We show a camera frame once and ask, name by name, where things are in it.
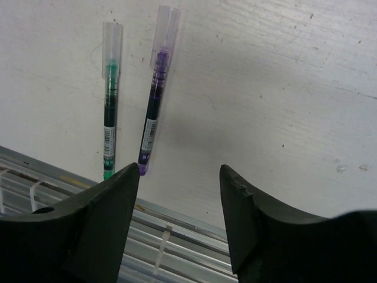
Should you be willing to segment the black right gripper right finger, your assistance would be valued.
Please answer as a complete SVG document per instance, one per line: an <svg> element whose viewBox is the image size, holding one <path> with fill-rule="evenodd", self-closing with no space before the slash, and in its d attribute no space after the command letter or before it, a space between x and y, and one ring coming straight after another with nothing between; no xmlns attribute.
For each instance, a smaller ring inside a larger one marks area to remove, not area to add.
<svg viewBox="0 0 377 283"><path fill-rule="evenodd" d="M374 210L313 215L263 192L225 164L219 182L239 282L376 281Z"/></svg>

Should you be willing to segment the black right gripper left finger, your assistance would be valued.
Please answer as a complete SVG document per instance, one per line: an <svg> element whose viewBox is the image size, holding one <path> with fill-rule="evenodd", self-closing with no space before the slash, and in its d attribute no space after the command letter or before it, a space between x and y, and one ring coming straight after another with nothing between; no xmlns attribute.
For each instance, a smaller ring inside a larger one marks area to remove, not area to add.
<svg viewBox="0 0 377 283"><path fill-rule="evenodd" d="M2 282L116 282L138 192L135 163L74 196L1 218Z"/></svg>

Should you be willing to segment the green ink pen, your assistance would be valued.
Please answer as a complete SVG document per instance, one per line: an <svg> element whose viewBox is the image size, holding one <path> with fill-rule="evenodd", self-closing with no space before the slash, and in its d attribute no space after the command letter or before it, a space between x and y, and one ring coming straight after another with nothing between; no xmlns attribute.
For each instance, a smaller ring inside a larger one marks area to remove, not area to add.
<svg viewBox="0 0 377 283"><path fill-rule="evenodd" d="M116 22L102 25L102 78L105 81L104 97L104 179L115 170L115 142L117 123L118 81L120 76L123 26Z"/></svg>

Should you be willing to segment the purple ink pen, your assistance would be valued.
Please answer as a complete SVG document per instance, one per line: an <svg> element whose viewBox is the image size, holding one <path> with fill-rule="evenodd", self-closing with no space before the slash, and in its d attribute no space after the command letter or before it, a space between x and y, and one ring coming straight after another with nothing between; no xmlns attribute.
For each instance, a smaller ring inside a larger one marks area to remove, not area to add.
<svg viewBox="0 0 377 283"><path fill-rule="evenodd" d="M167 5L159 6L150 59L153 76L137 161L139 172L142 176L147 173L153 149L160 106L173 56L179 19L180 11L178 9Z"/></svg>

